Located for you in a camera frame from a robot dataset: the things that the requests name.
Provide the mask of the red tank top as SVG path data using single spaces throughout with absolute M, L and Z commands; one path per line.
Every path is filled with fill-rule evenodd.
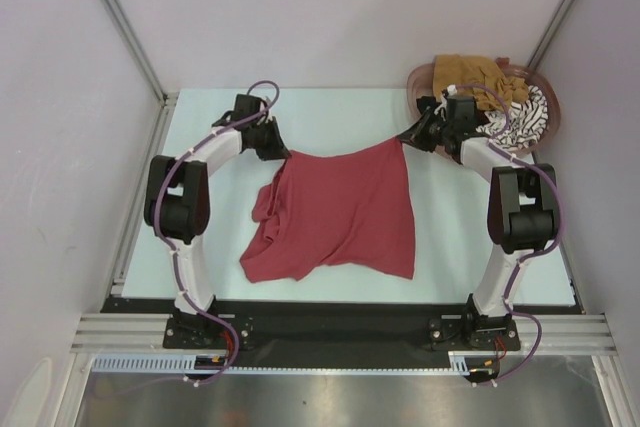
M 415 218 L 395 138 L 333 157 L 293 152 L 259 190 L 251 217 L 257 230 L 240 264 L 252 283 L 344 264 L 414 276 Z

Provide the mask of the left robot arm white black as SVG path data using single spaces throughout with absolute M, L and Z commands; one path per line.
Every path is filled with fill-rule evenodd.
M 232 326 L 215 315 L 203 235 L 211 215 L 209 179 L 230 160 L 252 150 L 262 161 L 286 160 L 285 146 L 270 114 L 276 98 L 238 94 L 194 146 L 178 157 L 156 155 L 149 165 L 143 217 L 169 252 L 177 294 L 166 324 L 167 349 L 208 349 L 225 338 L 235 347 Z

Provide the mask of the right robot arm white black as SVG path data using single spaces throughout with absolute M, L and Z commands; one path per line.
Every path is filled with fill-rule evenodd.
M 400 134 L 402 143 L 424 152 L 443 148 L 458 164 L 489 184 L 487 229 L 493 243 L 480 284 L 459 317 L 432 319 L 434 350 L 515 351 L 521 343 L 513 297 L 527 264 L 553 250 L 561 233 L 554 169 L 531 165 L 478 131 L 474 98 L 446 94 L 416 101 L 419 119 Z

